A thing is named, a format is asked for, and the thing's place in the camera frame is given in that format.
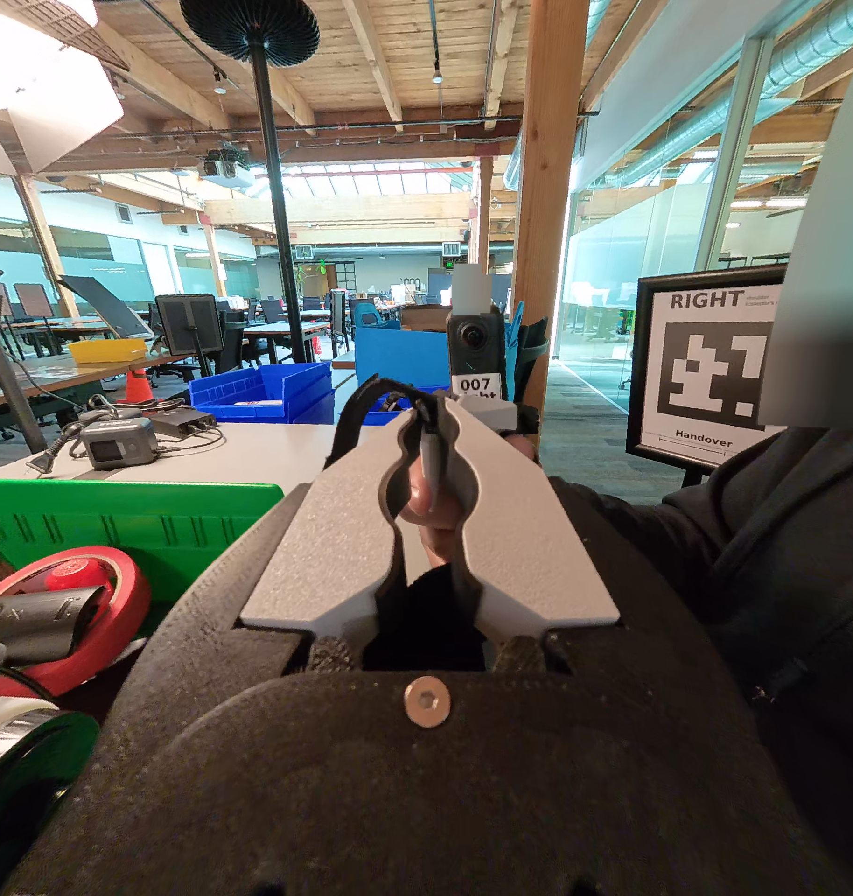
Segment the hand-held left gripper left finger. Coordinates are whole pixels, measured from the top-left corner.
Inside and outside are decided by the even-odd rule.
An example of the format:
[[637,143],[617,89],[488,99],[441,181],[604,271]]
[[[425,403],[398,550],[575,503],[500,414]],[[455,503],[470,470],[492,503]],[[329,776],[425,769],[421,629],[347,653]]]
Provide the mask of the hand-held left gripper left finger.
[[354,655],[378,633],[377,592],[422,573],[422,544],[383,489],[399,468],[409,417],[367,437],[310,485],[240,613],[249,628],[345,639]]

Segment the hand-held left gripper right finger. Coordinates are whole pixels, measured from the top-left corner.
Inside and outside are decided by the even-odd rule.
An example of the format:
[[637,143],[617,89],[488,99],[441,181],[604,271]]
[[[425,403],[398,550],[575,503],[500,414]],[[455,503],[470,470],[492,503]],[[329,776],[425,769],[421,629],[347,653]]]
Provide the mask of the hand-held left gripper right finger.
[[453,573],[477,630],[500,647],[620,613],[544,470],[460,402],[439,400],[446,482],[464,509]]

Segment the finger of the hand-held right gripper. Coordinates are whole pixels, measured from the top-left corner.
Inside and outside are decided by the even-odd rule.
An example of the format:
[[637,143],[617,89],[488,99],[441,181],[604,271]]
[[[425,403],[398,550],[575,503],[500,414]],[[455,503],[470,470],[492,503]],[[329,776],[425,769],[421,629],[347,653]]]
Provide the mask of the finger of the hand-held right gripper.
[[513,402],[498,398],[455,398],[455,402],[497,433],[518,429],[519,410]]

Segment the green plastic bin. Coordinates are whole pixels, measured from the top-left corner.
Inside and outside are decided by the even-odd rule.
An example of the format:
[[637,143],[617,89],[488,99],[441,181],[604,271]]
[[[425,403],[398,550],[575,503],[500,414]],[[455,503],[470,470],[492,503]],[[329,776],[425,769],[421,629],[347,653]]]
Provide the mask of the green plastic bin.
[[150,634],[212,561],[281,499],[279,485],[0,478],[0,554],[16,570],[63,552],[128,554],[152,590]]

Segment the person's right forearm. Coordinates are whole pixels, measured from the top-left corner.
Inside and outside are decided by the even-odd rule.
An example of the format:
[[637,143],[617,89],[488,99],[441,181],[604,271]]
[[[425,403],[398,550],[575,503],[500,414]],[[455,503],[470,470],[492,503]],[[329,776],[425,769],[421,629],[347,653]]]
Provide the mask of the person's right forearm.
[[853,877],[853,429],[788,428],[654,506],[551,484],[567,511],[591,504],[705,627]]

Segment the person's right hand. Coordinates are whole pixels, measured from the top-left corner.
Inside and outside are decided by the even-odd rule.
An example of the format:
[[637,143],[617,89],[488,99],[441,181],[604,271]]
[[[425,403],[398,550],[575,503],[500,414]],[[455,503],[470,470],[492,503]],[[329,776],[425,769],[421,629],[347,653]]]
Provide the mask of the person's right hand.
[[419,528],[430,565],[443,566],[454,559],[456,536],[464,509],[454,490],[441,484],[436,496],[423,472],[420,456],[409,466],[410,500],[399,517]]

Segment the blue plastic bin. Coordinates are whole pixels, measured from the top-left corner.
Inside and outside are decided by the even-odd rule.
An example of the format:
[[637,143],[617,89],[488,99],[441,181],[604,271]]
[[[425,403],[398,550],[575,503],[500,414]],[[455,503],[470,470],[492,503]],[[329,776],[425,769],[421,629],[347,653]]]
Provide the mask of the blue plastic bin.
[[397,389],[381,394],[365,415],[363,425],[381,427],[412,408],[411,399]]
[[194,380],[192,407],[219,423],[325,424],[334,419],[331,365],[266,364]]

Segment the grey metal device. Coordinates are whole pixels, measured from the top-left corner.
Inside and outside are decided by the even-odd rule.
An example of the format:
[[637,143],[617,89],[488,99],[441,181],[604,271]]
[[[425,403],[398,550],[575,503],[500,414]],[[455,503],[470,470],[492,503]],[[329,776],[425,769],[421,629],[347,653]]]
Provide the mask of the grey metal device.
[[157,436],[179,441],[218,427],[213,415],[189,406],[145,411],[143,416],[152,422]]
[[144,417],[90,423],[79,440],[96,470],[147,465],[161,455],[152,421]]

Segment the red round tool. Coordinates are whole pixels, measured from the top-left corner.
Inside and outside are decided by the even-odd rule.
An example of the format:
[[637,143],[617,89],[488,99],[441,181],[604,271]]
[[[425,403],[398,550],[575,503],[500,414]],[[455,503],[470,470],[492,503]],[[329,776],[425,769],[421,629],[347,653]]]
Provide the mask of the red round tool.
[[79,547],[0,566],[0,697],[58,698],[113,664],[151,606],[151,586],[115,548]]

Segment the yellow box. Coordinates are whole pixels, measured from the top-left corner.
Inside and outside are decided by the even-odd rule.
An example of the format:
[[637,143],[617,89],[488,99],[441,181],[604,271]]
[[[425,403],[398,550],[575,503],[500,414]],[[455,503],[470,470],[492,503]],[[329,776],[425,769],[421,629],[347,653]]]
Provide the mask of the yellow box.
[[147,357],[148,346],[142,338],[92,339],[71,342],[67,346],[75,364],[126,364]]

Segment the ceiling projector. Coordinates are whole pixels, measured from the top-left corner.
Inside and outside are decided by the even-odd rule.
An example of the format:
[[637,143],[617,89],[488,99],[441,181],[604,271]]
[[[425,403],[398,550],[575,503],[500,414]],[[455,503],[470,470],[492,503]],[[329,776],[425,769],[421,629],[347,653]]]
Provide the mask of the ceiling projector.
[[255,175],[244,153],[231,146],[208,151],[197,170],[202,180],[226,188],[244,190],[255,185]]

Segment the wooden workbench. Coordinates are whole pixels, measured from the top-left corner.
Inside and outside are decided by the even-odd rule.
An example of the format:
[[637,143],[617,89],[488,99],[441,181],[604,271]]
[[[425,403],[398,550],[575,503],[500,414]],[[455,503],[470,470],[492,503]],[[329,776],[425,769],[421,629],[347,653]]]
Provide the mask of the wooden workbench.
[[18,386],[30,398],[40,395],[41,388],[49,392],[61,392],[68,387],[99,381],[115,375],[123,375],[129,370],[174,363],[188,357],[190,357],[189,354],[172,355],[165,353],[148,355],[132,361],[98,364],[77,364],[70,354],[29,358],[22,362],[29,375],[25,375],[12,358],[5,356],[5,360],[14,371]]

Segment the grey laptop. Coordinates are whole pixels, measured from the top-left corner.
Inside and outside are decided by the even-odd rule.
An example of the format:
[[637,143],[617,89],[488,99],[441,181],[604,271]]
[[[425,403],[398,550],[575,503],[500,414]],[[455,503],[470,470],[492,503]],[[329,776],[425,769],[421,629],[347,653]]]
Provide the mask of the grey laptop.
[[155,335],[138,313],[116,297],[96,278],[65,275],[56,282],[83,298],[121,339],[151,341]]

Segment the silver metal stand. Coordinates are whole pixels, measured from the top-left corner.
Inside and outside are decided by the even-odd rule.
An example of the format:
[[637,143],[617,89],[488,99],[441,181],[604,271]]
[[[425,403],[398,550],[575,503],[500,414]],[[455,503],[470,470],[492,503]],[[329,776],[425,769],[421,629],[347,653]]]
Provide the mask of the silver metal stand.
[[33,454],[43,452],[48,446],[35,420],[26,396],[21,391],[13,367],[0,343],[0,388],[10,411],[15,415],[18,426],[29,451]]

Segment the white cylinder with black cap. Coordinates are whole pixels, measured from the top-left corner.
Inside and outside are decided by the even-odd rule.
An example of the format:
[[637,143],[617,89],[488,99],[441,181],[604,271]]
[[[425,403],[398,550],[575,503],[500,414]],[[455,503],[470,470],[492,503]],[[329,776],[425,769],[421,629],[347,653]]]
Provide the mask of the white cylinder with black cap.
[[0,696],[0,889],[80,775],[98,737],[87,714]]

